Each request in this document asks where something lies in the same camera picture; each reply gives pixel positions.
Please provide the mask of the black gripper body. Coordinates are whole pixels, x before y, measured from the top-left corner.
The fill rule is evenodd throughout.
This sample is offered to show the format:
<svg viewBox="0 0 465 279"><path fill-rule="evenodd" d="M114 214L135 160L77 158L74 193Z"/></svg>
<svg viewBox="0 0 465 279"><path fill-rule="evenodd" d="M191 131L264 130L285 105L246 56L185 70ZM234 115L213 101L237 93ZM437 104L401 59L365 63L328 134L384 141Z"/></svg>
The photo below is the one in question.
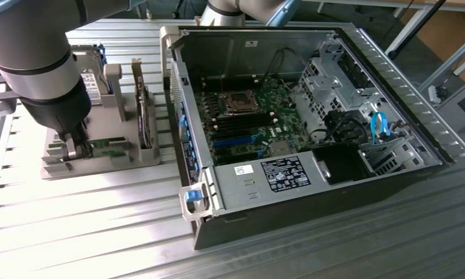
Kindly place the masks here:
<svg viewBox="0 0 465 279"><path fill-rule="evenodd" d="M45 102L22 98L21 102L35 122L53 129L62 141L66 140L67 135L73 141L87 139L83 119L91 104L85 92L70 92L58 99Z"/></svg>

